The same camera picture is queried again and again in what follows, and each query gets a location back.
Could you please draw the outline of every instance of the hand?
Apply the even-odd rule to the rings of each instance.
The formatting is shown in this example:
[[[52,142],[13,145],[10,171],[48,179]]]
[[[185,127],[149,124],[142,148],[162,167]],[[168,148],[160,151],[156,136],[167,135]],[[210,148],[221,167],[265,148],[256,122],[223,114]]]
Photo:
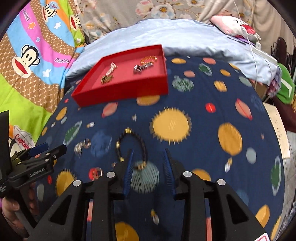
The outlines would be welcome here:
[[[37,202],[35,200],[35,191],[34,191],[35,183],[30,184],[30,189],[28,191],[29,196],[29,206],[30,211],[33,215],[38,215]],[[2,200],[2,212],[4,216],[17,228],[24,228],[24,225],[20,222],[20,220],[16,217],[15,212],[20,209],[19,204],[11,199],[4,198]]]

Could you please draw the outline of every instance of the black handle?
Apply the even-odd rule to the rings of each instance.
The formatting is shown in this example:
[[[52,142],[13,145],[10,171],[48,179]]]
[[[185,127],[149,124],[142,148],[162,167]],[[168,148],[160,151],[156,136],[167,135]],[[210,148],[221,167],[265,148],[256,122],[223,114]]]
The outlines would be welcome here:
[[[27,230],[28,234],[30,234],[33,229],[36,227],[37,222],[34,219],[32,213],[28,209],[22,194],[19,190],[12,189],[6,197],[8,199],[12,199],[18,202],[20,209],[18,212],[16,212],[16,215],[18,219],[21,221],[21,223],[24,225],[25,229]]]

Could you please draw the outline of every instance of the wire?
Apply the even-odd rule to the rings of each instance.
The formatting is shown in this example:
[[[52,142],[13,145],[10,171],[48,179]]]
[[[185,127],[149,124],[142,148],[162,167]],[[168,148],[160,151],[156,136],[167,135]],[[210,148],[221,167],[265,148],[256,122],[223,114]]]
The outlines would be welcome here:
[[[235,4],[235,7],[237,9],[237,14],[239,16],[239,19],[240,21],[242,21],[241,17],[240,17],[240,14],[239,14],[239,9],[235,3],[235,0],[233,0],[233,3]],[[248,32],[245,28],[242,28],[242,30],[244,30],[246,32],[246,36],[247,36],[247,40],[248,40],[248,43],[249,43],[249,46],[250,46],[250,49],[251,49],[251,52],[252,52],[252,55],[253,55],[253,59],[254,59],[254,63],[255,63],[255,68],[256,68],[256,80],[255,80],[255,90],[256,90],[256,87],[257,87],[257,79],[258,79],[258,69],[257,69],[257,63],[256,63],[256,60],[255,60],[255,56],[254,56],[254,53],[253,53],[253,49],[252,49],[252,46],[251,46],[251,43],[250,43],[250,40],[249,40],[249,37],[248,37]],[[265,60],[265,62],[268,64],[268,67],[269,67],[269,70],[270,70],[270,76],[272,77],[272,70],[271,70],[271,67],[268,63],[268,61],[266,60],[266,58],[260,53],[260,51],[257,51]]]
[[[242,23],[242,19],[241,19],[240,14],[239,14],[239,9],[238,9],[238,7],[237,7],[237,4],[235,3],[235,0],[233,0],[233,3],[235,4],[235,7],[236,7],[236,9],[237,9],[237,14],[238,14],[239,19],[240,19],[240,21],[241,21],[241,23]],[[255,80],[255,87],[254,87],[254,88],[255,88],[255,90],[256,90],[256,87],[257,87],[257,78],[258,78],[258,68],[257,68],[257,63],[256,63],[256,60],[255,60],[255,56],[254,56],[254,52],[253,52],[253,49],[252,49],[252,45],[251,45],[250,40],[249,40],[249,37],[248,37],[248,32],[247,32],[247,30],[246,30],[245,28],[242,28],[242,30],[245,30],[245,32],[246,32],[247,40],[248,40],[248,43],[249,43],[249,46],[250,46],[250,49],[251,49],[251,52],[252,52],[252,55],[253,55],[254,63],[255,63],[255,68],[256,68],[256,80]]]

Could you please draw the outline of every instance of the colorful blanket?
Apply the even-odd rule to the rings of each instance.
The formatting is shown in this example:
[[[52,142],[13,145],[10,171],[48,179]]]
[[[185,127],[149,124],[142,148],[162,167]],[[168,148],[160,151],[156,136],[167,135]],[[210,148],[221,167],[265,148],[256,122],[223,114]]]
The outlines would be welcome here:
[[[32,0],[0,42],[0,112],[9,110],[11,154],[35,143],[83,51],[73,0]]]

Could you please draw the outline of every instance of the beaded bracelet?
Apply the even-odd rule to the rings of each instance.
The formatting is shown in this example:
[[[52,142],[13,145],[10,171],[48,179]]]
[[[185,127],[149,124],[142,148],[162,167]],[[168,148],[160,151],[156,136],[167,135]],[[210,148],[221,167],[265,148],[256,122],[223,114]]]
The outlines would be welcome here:
[[[126,135],[131,135],[131,136],[135,137],[141,145],[143,162],[141,164],[137,165],[136,168],[138,170],[142,170],[146,167],[147,149],[146,149],[146,146],[145,146],[145,143],[144,143],[142,137],[140,137],[137,133],[133,132],[129,127],[124,130],[124,132],[119,136],[119,138],[116,142],[116,153],[117,153],[118,159],[119,159],[119,161],[124,161],[124,158],[121,156],[120,144]]]

